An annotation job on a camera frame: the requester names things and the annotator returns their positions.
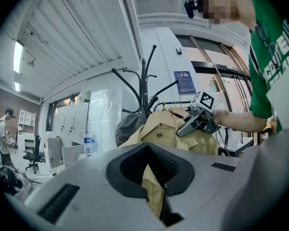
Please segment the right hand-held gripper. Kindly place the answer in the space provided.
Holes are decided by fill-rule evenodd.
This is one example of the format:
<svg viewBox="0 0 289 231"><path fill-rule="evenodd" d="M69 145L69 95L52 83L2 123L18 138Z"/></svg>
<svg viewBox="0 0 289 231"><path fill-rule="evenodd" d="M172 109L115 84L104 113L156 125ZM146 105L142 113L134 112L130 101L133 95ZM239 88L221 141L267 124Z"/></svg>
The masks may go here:
<svg viewBox="0 0 289 231"><path fill-rule="evenodd" d="M176 135L182 137L195 129L215 133L220 127L214 123L213 104L214 98L206 92L196 93L188 107L189 116L184 118L185 123L176 131Z"/></svg>

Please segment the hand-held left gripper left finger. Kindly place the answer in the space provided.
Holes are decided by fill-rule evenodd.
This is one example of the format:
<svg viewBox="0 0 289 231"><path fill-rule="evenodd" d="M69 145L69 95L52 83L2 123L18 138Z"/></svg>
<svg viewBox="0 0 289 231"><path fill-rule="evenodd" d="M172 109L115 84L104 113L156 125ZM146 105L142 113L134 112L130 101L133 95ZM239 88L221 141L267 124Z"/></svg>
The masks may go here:
<svg viewBox="0 0 289 231"><path fill-rule="evenodd" d="M81 159L34 190L25 205L40 214L65 185L76 186L78 191L51 227L60 231L165 229L145 199L123 196L106 178L109 162L132 149L134 146L126 146Z"/></svg>

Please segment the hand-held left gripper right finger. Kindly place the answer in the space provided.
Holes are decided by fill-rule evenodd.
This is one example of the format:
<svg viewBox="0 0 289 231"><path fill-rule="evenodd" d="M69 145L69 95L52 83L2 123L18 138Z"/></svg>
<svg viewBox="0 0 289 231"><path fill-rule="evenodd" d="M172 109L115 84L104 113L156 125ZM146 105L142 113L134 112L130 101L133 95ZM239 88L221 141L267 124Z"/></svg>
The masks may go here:
<svg viewBox="0 0 289 231"><path fill-rule="evenodd" d="M238 158L197 154L148 144L151 168L163 176L158 221L168 231L220 231L232 195L225 191Z"/></svg>

